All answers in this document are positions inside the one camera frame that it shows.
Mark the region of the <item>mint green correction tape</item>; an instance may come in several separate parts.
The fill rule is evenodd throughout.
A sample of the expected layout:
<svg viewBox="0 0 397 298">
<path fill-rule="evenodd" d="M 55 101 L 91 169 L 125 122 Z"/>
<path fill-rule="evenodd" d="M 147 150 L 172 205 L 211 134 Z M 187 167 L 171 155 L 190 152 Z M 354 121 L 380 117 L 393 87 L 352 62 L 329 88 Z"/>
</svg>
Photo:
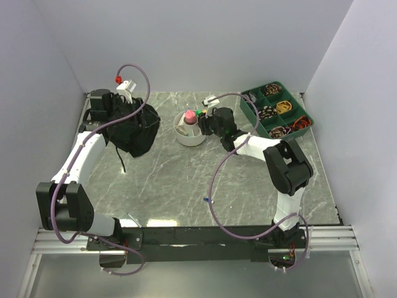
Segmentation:
<svg viewBox="0 0 397 298">
<path fill-rule="evenodd" d="M 177 125 L 177 126 L 175 126 L 175 130 L 176 130 L 176 132 L 179 133 L 180 135 L 188 136 L 188 133 L 185 131 L 183 125 Z"/>
</svg>

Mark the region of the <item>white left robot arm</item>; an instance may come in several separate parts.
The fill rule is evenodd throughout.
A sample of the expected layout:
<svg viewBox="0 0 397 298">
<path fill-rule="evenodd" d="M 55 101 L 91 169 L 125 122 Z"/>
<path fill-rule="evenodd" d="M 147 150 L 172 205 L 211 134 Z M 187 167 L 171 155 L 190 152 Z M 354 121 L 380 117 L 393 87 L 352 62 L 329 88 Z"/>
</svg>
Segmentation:
<svg viewBox="0 0 397 298">
<path fill-rule="evenodd" d="M 95 212 L 84 187 L 109 143 L 134 158 L 142 156 L 153 145 L 161 119 L 146 99 L 127 99 L 108 89 L 92 91 L 89 101 L 69 157 L 51 181 L 38 184 L 36 197 L 43 228 L 61 242 L 72 242 L 63 232 L 90 234 L 115 250 L 124 241 L 120 221 Z"/>
</svg>

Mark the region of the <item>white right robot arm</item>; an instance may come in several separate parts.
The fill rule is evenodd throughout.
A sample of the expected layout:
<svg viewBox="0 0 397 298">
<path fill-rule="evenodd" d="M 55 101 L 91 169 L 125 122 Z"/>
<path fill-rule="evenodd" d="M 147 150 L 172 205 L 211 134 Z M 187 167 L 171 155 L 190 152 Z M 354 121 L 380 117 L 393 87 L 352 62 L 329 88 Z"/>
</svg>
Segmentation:
<svg viewBox="0 0 397 298">
<path fill-rule="evenodd" d="M 278 192 L 273 223 L 273 243 L 286 247 L 293 241 L 292 229 L 299 222 L 300 204 L 305 187 L 313 176 L 313 168 L 293 138 L 269 139 L 237 128 L 230 108 L 215 108 L 211 115 L 197 114 L 198 126 L 204 135 L 216 135 L 224 149 L 232 154 L 250 156 L 264 161 L 270 179 Z"/>
</svg>

